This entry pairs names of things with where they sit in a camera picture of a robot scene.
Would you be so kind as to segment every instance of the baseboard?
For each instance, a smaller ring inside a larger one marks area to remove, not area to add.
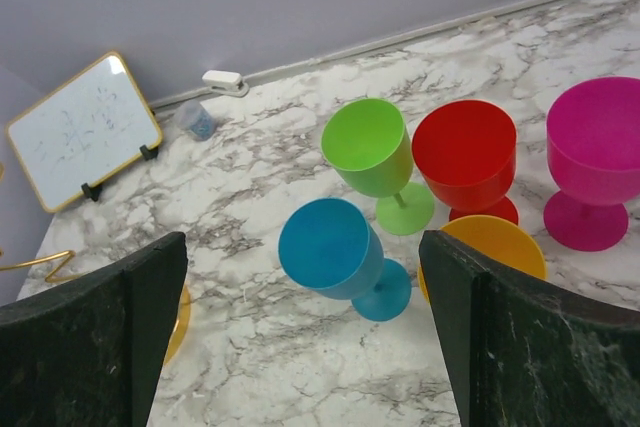
[[[420,40],[424,40],[433,35],[442,33],[443,31],[458,28],[460,26],[477,22],[488,17],[505,17],[513,15],[515,13],[521,13],[528,10],[537,10],[543,7],[549,7],[555,3],[563,2],[567,0],[524,0],[516,2],[503,7],[497,7],[494,9],[488,9],[485,11],[477,12],[475,14],[467,15],[465,17],[459,17],[454,20],[441,22],[434,25],[422,27],[420,29],[412,30],[398,35],[386,37],[375,42],[369,42],[359,45],[350,49],[341,50],[333,54],[329,54],[323,57],[315,57],[303,62],[297,62],[290,65],[283,65],[281,67],[275,67],[273,69],[264,70],[262,72],[256,72],[245,76],[247,84],[251,87],[257,85],[266,84],[279,80],[285,77],[291,77],[304,72],[308,72],[318,67],[327,67],[331,64],[343,62],[355,57],[363,55],[389,50],[392,48],[399,48],[403,44],[413,43]],[[207,87],[194,89],[183,92],[181,94],[164,97],[150,103],[151,108],[159,110],[163,108],[170,108],[178,102],[183,102],[188,99],[197,97],[214,97]]]

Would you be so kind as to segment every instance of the blue wine glass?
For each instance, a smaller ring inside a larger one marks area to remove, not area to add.
[[[318,199],[295,211],[280,233],[278,256],[295,283],[330,299],[351,300],[365,319],[391,320],[409,303],[409,274],[384,258],[369,222],[346,200]]]

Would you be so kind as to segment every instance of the gold object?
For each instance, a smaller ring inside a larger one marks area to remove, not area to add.
[[[75,275],[66,275],[64,277],[56,277],[56,274],[60,271],[60,269],[62,269],[65,265],[67,265],[69,261],[73,259],[75,256],[76,256],[76,253],[73,250],[65,250],[62,252],[58,252],[57,254],[47,255],[46,257],[40,257],[39,259],[30,260],[28,262],[21,262],[19,264],[0,267],[0,272],[3,272],[5,270],[25,269],[27,267],[32,267],[34,265],[44,264],[45,262],[51,262],[53,260],[64,258],[64,260],[60,262],[56,268],[51,270],[51,272],[49,272],[46,275],[46,277],[44,278],[44,281],[49,284],[55,284],[57,282],[66,282],[67,280],[77,279],[78,277],[80,277],[80,275],[75,274]]]
[[[182,288],[182,293],[180,294],[180,306],[178,307],[178,318],[176,319],[176,323],[173,326],[173,333],[171,334],[171,338],[169,339],[169,345],[167,346],[167,353],[164,357],[164,364],[171,360],[171,358],[175,355],[180,345],[182,345],[182,341],[184,340],[184,336],[187,333],[187,327],[189,327],[189,319],[191,318],[191,295],[187,290],[187,286],[185,285]]]
[[[0,249],[0,256],[4,254],[3,250]],[[17,269],[25,269],[27,267],[32,267],[38,264],[44,264],[45,262],[51,262],[54,260],[62,259],[64,260],[58,264],[57,267],[51,270],[45,278],[44,281],[49,284],[56,284],[58,282],[66,282],[67,280],[77,279],[78,277],[82,277],[83,274],[73,274],[73,275],[65,275],[58,277],[56,274],[60,272],[65,265],[69,263],[71,259],[76,256],[76,253],[73,250],[65,250],[62,252],[58,252],[57,254],[48,255],[46,257],[40,257],[39,259],[30,260],[28,262],[21,262],[19,264],[6,265],[0,267],[0,272],[7,270],[17,270]],[[164,357],[163,365],[167,365],[167,363],[173,358],[175,353],[182,345],[182,341],[187,333],[187,327],[189,327],[189,319],[191,318],[191,295],[189,294],[189,290],[186,285],[182,286],[182,293],[180,294],[180,305],[178,306],[178,318],[176,319],[176,323],[173,326],[173,332],[171,333],[171,337],[169,338],[169,345],[167,346],[167,353]]]

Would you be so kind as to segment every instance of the small whiteboard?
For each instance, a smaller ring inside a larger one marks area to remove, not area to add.
[[[13,119],[9,141],[47,212],[57,212],[153,149],[162,130],[110,52]]]

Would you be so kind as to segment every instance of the plastic wine glass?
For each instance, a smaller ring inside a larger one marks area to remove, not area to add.
[[[365,319],[393,319],[409,303],[409,274],[384,258],[369,222],[346,200],[324,198],[300,207],[280,233],[278,256],[295,283],[330,299],[351,300]]]
[[[449,220],[484,214],[518,223],[507,197],[516,171],[516,126],[482,100],[460,100],[427,115],[413,136],[413,158],[427,185],[452,208]]]
[[[410,235],[429,223],[433,195],[409,182],[413,172],[411,142],[402,113],[382,99],[351,102],[324,128],[322,152],[353,189],[379,200],[376,218],[394,235]]]
[[[538,279],[547,279],[547,264],[538,243],[511,221],[491,215],[469,215],[445,224],[441,230],[493,260]],[[428,302],[422,266],[418,269],[418,281]]]
[[[561,244],[596,252],[629,228],[623,205],[640,194],[640,80],[604,77],[575,85],[547,116],[547,161],[560,187],[544,209]]]

